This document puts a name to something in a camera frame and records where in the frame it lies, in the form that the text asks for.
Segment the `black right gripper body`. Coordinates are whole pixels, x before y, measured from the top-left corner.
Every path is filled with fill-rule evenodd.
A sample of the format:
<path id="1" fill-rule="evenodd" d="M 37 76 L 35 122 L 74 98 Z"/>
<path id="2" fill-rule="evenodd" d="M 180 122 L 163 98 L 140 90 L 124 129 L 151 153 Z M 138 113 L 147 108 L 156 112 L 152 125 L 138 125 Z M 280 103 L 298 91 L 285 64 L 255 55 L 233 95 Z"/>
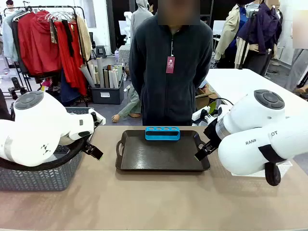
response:
<path id="1" fill-rule="evenodd" d="M 216 124 L 218 120 L 214 119 L 204 130 L 205 136 L 209 139 L 209 142 L 206 143 L 207 147 L 218 147 L 220 144 L 220 137 L 216 132 Z"/>

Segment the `white power strip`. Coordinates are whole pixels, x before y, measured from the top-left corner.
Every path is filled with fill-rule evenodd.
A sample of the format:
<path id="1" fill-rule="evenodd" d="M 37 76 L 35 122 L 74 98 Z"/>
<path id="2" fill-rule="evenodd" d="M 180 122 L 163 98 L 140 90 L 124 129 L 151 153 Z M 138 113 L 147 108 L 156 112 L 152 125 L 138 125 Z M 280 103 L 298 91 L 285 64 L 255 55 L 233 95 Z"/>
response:
<path id="1" fill-rule="evenodd" d="M 209 106 L 205 106 L 205 107 L 199 109 L 198 111 L 196 111 L 195 113 L 193 113 L 192 114 L 192 121 L 196 121 L 196 120 L 200 119 L 201 113 L 202 113 L 203 110 L 205 110 L 205 111 L 207 111 L 209 113 L 210 107 Z"/>

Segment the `brown cardboard box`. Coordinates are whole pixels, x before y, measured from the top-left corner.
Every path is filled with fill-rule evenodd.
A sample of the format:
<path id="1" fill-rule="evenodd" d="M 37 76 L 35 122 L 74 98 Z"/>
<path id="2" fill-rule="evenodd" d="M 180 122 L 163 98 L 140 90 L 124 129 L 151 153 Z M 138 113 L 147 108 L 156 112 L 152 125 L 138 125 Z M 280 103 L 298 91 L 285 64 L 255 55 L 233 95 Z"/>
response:
<path id="1" fill-rule="evenodd" d="M 203 91 L 202 89 L 198 89 L 196 92 L 195 102 L 196 109 L 200 110 L 205 106 L 209 106 L 209 104 L 214 101 L 218 96 L 211 92 L 208 88 Z"/>

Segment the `dark brown plastic tray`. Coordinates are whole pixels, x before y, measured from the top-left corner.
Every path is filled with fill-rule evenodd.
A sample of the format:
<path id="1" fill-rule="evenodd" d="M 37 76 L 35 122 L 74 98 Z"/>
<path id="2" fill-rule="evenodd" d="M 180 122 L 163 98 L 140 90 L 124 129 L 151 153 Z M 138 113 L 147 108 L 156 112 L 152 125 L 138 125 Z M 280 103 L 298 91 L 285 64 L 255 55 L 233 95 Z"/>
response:
<path id="1" fill-rule="evenodd" d="M 210 162 L 195 158 L 201 144 L 193 130 L 182 130 L 178 141 L 148 141 L 144 130 L 125 130 L 116 145 L 115 166 L 122 171 L 203 172 Z"/>

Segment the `blue test tube rack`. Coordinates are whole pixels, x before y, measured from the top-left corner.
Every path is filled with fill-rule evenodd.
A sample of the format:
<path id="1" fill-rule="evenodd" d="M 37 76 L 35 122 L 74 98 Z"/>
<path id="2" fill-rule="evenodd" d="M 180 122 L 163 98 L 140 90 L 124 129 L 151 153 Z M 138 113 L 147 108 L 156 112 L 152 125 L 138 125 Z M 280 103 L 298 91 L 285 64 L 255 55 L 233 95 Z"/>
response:
<path id="1" fill-rule="evenodd" d="M 178 127 L 146 127 L 145 139 L 148 141 L 178 141 L 180 129 Z"/>

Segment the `mannequin lying in green clothes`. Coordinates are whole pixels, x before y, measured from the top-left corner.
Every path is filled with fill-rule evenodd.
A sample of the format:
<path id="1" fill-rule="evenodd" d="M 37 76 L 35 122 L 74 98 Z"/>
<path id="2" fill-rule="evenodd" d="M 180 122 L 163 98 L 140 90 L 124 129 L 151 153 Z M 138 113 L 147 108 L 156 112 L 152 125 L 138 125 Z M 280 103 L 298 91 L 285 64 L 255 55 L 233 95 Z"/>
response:
<path id="1" fill-rule="evenodd" d="M 112 116 L 113 123 L 117 123 L 120 118 L 124 118 L 127 116 L 130 116 L 132 118 L 141 117 L 141 102 L 138 93 L 136 92 L 132 84 L 127 86 L 126 90 L 128 93 L 128 103 L 120 112 Z"/>

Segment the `white side table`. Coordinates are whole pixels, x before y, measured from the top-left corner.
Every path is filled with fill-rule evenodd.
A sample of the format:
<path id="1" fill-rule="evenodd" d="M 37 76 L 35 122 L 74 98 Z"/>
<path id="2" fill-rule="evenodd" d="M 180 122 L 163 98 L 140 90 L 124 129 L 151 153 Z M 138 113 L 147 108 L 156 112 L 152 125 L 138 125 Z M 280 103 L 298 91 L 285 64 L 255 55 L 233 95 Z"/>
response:
<path id="1" fill-rule="evenodd" d="M 238 102 L 254 90 L 270 90 L 285 102 L 286 116 L 308 119 L 308 102 L 249 69 L 210 69 L 206 83 L 221 98 Z"/>

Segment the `large grey woven basket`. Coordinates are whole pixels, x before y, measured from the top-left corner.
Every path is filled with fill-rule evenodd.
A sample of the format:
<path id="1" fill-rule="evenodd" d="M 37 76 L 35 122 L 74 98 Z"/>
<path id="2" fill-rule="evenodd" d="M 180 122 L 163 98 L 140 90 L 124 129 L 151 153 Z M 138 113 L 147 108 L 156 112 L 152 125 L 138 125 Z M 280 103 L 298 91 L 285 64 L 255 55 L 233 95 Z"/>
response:
<path id="1" fill-rule="evenodd" d="M 82 153 L 79 152 L 59 167 L 39 171 L 0 167 L 0 191 L 63 191 L 68 188 L 81 159 Z"/>

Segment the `person torso dark fleece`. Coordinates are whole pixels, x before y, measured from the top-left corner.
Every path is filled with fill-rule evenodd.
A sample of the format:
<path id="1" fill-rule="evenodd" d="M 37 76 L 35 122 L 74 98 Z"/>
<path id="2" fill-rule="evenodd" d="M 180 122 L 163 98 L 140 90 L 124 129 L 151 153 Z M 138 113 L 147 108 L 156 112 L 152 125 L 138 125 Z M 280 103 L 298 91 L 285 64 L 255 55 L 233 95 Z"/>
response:
<path id="1" fill-rule="evenodd" d="M 195 92 L 210 69 L 212 40 L 213 32 L 203 21 L 172 33 L 154 15 L 137 28 L 129 73 L 141 101 L 144 126 L 192 124 Z M 166 73 L 168 56 L 175 57 L 173 74 Z"/>

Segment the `white paper roll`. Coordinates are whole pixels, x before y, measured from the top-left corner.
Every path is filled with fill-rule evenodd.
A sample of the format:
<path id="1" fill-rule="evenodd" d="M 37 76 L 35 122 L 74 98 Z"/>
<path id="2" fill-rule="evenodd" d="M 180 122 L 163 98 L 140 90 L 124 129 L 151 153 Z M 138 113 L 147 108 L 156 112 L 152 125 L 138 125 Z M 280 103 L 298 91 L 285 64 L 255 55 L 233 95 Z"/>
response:
<path id="1" fill-rule="evenodd" d="M 96 59 L 97 61 L 97 66 L 98 66 L 98 73 L 99 73 L 99 79 L 100 79 L 100 88 L 104 88 L 104 75 L 103 75 L 103 60 L 101 57 L 98 57 Z"/>

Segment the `white dotted bin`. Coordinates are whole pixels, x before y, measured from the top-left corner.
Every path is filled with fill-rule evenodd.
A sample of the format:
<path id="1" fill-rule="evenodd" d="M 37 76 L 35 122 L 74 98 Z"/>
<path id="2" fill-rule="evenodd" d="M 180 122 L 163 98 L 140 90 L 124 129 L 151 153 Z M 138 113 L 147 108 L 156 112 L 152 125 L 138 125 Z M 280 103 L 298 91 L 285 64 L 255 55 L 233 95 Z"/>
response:
<path id="1" fill-rule="evenodd" d="M 122 45 L 118 49 L 118 63 L 119 64 L 126 64 L 129 62 L 130 56 L 130 44 Z"/>

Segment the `beige hanging garment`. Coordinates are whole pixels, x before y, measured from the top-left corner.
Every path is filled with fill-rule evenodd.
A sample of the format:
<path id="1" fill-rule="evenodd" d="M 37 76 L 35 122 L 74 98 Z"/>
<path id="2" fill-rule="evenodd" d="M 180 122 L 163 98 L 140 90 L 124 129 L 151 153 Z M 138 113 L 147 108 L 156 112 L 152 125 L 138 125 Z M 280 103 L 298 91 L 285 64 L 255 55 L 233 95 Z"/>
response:
<path id="1" fill-rule="evenodd" d="M 86 61 L 88 61 L 90 59 L 91 50 L 92 50 L 92 43 L 91 43 L 88 27 L 84 19 L 82 19 L 79 15 L 77 15 L 77 23 L 78 23 L 83 57 Z"/>

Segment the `red hooded jacket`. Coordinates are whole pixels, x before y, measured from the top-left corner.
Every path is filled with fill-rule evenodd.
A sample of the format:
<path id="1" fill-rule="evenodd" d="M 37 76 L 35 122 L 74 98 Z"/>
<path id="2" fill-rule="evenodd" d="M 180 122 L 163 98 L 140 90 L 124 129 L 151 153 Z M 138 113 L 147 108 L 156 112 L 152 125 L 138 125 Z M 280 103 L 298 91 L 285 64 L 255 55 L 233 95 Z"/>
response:
<path id="1" fill-rule="evenodd" d="M 20 18 L 17 31 L 21 59 L 31 75 L 59 71 L 62 68 L 59 47 L 51 41 L 48 11 L 31 12 Z"/>

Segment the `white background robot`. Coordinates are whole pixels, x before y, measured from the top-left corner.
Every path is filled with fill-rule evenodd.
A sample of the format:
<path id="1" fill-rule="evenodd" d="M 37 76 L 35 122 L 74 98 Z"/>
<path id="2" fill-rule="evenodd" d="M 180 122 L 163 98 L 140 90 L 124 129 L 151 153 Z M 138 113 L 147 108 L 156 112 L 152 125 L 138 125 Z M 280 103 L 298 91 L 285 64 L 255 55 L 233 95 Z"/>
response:
<path id="1" fill-rule="evenodd" d="M 131 42 L 131 18 L 132 18 L 132 12 L 124 12 L 125 20 L 126 20 L 126 26 L 124 28 L 124 31 L 126 33 L 126 44 L 130 44 Z"/>

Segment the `mannequin in grey hoodie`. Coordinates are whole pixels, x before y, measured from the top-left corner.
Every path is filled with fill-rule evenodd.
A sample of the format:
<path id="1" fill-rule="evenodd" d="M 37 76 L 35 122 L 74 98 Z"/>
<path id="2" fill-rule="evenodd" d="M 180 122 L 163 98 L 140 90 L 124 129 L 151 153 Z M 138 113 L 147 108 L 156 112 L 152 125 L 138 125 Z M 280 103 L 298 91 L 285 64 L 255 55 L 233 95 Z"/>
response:
<path id="1" fill-rule="evenodd" d="M 137 10 L 132 13 L 131 16 L 131 26 L 130 26 L 130 41 L 132 43 L 133 36 L 137 28 L 143 23 L 144 20 L 153 16 L 149 11 L 148 0 L 136 0 Z"/>

